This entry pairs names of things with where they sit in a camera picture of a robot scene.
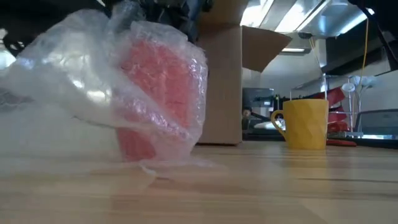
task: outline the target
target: mug handle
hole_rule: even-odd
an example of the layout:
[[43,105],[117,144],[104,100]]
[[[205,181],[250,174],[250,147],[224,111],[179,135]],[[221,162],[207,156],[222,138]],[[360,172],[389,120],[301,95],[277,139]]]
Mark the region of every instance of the mug handle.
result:
[[278,132],[279,132],[281,135],[283,135],[283,137],[286,139],[284,130],[282,130],[282,128],[280,128],[280,127],[278,126],[278,124],[276,123],[275,117],[276,117],[278,114],[284,115],[284,112],[281,111],[281,110],[276,110],[276,111],[274,111],[274,112],[271,114],[271,122],[272,122],[272,124],[274,125],[274,127],[276,128],[276,130],[278,130]]

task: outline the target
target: kitchen counter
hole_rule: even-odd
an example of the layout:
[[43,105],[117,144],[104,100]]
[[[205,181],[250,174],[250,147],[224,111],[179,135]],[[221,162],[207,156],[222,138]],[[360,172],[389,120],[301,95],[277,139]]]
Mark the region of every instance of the kitchen counter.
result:
[[0,223],[398,222],[395,150],[245,142],[193,154],[216,165],[1,177]]

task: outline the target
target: plastic bag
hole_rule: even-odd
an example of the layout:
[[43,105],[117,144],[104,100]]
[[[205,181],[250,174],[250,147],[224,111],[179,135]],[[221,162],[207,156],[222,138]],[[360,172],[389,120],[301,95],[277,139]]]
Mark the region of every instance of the plastic bag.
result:
[[[0,86],[18,98],[35,101],[28,103],[30,110],[37,105],[37,111],[56,108],[49,117],[59,124],[48,129],[39,128],[43,127],[40,123],[29,124],[38,126],[40,138],[25,141],[26,151],[41,148],[45,154],[73,154],[70,149],[57,152],[56,141],[51,140],[54,144],[49,146],[49,141],[42,140],[49,131],[54,134],[62,122],[79,122],[96,130],[82,126],[81,134],[85,129],[85,134],[100,139],[114,134],[116,143],[108,141],[105,147],[110,144],[112,153],[118,147],[121,161],[188,160],[205,119],[205,55],[167,25],[134,21],[124,30],[126,20],[142,18],[139,13],[138,4],[127,1],[115,7],[111,20],[94,10],[75,12],[36,38],[2,72]],[[15,111],[7,113],[13,113],[15,120],[23,116]],[[35,119],[33,114],[41,113],[27,114]],[[88,147],[75,138],[77,145]],[[20,142],[12,144],[8,147],[21,147]],[[101,154],[94,150],[86,156],[95,158],[97,153]]]

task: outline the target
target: box flap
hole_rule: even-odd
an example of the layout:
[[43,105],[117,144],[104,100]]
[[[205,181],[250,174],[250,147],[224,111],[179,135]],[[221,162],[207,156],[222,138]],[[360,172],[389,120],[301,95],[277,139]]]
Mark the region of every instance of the box flap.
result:
[[262,72],[291,40],[273,31],[242,26],[243,67]]
[[232,24],[239,26],[249,0],[216,0],[210,12],[200,14],[200,24]]

